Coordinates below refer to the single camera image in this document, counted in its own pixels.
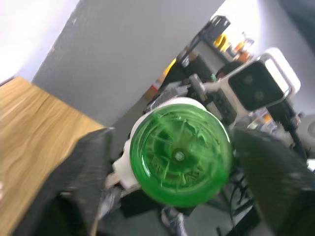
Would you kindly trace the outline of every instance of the gray wall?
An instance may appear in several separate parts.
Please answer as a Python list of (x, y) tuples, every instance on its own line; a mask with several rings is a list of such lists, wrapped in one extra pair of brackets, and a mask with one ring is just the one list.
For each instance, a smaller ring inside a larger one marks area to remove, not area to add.
[(81, 0), (33, 83), (111, 125), (223, 0)]
[(279, 48), (301, 81), (294, 99), (296, 111), (315, 114), (315, 55), (285, 10), (274, 0), (259, 0), (261, 32), (258, 52)]

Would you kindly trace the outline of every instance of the shoe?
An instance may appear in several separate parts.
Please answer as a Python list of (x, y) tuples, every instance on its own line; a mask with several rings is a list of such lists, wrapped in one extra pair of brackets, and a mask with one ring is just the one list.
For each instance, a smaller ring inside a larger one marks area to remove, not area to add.
[(103, 190), (102, 203), (99, 214), (97, 216), (98, 220), (117, 210), (121, 206), (120, 203), (121, 192), (122, 192), (121, 189), (117, 187)]
[(176, 209), (165, 207), (161, 211), (163, 224), (176, 236), (188, 236), (184, 226), (184, 216)]

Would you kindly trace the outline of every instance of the green plastic bottle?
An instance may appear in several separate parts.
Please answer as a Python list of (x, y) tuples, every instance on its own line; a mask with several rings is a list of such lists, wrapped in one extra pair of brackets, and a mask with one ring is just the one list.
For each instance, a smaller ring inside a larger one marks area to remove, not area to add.
[(211, 113), (176, 104), (151, 112), (135, 131), (130, 162), (143, 191), (175, 207), (202, 204), (227, 182), (232, 148)]

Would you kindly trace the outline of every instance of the wooden tabletop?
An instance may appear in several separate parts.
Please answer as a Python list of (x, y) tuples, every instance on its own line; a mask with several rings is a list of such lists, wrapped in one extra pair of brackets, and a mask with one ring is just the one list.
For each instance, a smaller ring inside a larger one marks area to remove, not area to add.
[(75, 142), (102, 126), (22, 78), (0, 87), (0, 111), (4, 236), (14, 230), (47, 175)]

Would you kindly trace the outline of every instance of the camera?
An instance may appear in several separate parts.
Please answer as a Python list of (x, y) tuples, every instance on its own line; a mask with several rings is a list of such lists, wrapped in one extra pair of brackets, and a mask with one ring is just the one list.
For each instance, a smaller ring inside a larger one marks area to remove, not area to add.
[(291, 98), (300, 89), (301, 83), (282, 53), (272, 48), (240, 66), (217, 83), (206, 83), (209, 94), (219, 94), (220, 100), (229, 103), (235, 113), (233, 125), (250, 112), (269, 107)]

